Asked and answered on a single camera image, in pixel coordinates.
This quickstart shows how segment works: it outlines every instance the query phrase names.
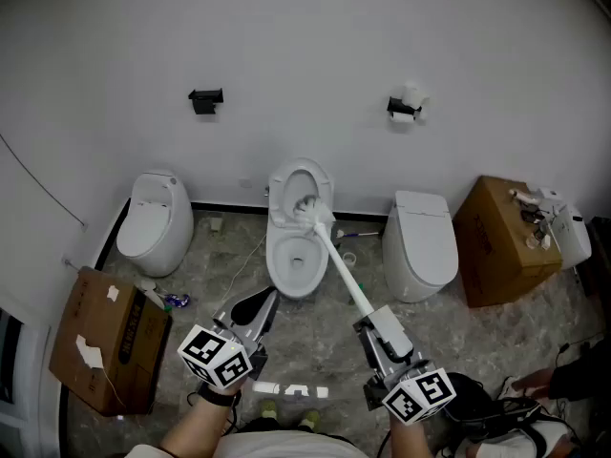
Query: toilet bowl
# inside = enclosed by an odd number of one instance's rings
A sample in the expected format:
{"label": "toilet bowl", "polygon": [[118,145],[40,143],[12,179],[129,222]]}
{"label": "toilet bowl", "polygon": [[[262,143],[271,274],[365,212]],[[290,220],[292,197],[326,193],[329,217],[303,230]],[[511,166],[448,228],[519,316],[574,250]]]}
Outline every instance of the toilet bowl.
{"label": "toilet bowl", "polygon": [[446,200],[397,192],[382,237],[382,257],[387,285],[401,302],[422,301],[452,281],[458,249]]}
{"label": "toilet bowl", "polygon": [[163,170],[140,175],[116,237],[119,252],[146,275],[165,277],[179,266],[192,237],[193,211],[182,182]]}
{"label": "toilet bowl", "polygon": [[295,204],[306,195],[320,197],[333,209],[333,182],[311,159],[293,159],[269,177],[267,270],[276,288],[294,300],[314,291],[328,263],[323,242],[311,229],[302,229],[293,215]]}

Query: toilet paper holder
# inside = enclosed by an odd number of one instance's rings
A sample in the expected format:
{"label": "toilet paper holder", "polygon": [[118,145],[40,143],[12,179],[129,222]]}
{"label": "toilet paper holder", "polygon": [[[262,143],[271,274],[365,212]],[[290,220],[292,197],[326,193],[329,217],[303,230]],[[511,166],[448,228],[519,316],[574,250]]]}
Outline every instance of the toilet paper holder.
{"label": "toilet paper holder", "polygon": [[389,98],[389,106],[387,107],[386,110],[390,112],[390,116],[392,116],[395,113],[415,115],[416,113],[422,112],[422,106],[418,107],[417,109],[414,109],[413,107],[410,107],[409,105],[404,104],[401,98],[392,98],[391,97]]}
{"label": "toilet paper holder", "polygon": [[429,100],[429,96],[414,82],[407,81],[399,98],[389,98],[386,110],[392,122],[411,124],[417,121],[423,124],[428,115]]}
{"label": "toilet paper holder", "polygon": [[189,94],[189,100],[193,101],[193,110],[197,115],[213,115],[216,113],[217,103],[223,103],[222,88],[218,90],[196,91]]}

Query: toilet brush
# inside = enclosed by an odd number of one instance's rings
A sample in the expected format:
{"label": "toilet brush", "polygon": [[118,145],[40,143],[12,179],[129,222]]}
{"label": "toilet brush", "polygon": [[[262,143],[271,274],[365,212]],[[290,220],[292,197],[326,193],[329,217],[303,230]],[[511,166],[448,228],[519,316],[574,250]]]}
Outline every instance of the toilet brush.
{"label": "toilet brush", "polygon": [[342,257],[333,246],[330,237],[327,233],[328,226],[331,226],[335,222],[333,213],[328,207],[315,196],[305,196],[295,204],[294,209],[295,219],[299,222],[302,229],[313,229],[318,237],[323,241],[325,248],[331,256],[331,259],[337,266],[337,271],[340,272],[350,295],[354,299],[354,303],[358,307],[363,317],[368,316],[373,312],[373,307],[369,303],[367,297],[359,287],[358,283],[352,277],[352,274],[347,269],[346,265],[342,261]]}

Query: black and white marker cube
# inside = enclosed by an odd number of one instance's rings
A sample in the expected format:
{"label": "black and white marker cube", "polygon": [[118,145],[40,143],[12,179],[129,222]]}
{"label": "black and white marker cube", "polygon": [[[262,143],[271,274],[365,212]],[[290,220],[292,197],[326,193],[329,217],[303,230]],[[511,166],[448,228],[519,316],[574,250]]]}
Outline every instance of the black and white marker cube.
{"label": "black and white marker cube", "polygon": [[194,325],[179,347],[191,372],[218,388],[227,388],[252,370],[244,347]]}
{"label": "black and white marker cube", "polygon": [[443,368],[400,382],[382,404],[403,424],[423,421],[456,396]]}

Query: brown cardboard box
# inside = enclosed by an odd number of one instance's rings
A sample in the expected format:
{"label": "brown cardboard box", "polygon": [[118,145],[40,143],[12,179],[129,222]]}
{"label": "brown cardboard box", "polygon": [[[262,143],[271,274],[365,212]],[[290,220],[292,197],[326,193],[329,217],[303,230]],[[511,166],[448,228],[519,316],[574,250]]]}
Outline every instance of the brown cardboard box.
{"label": "brown cardboard box", "polygon": [[[118,289],[113,302],[109,288]],[[169,315],[131,283],[82,268],[57,332],[49,370],[83,401],[105,416],[146,413],[169,329]],[[99,347],[104,369],[89,368],[76,347],[81,335]]]}
{"label": "brown cardboard box", "polygon": [[562,265],[552,239],[547,251],[525,240],[536,230],[520,216],[510,189],[528,192],[526,183],[480,177],[453,219],[460,274],[470,307],[513,302]]}

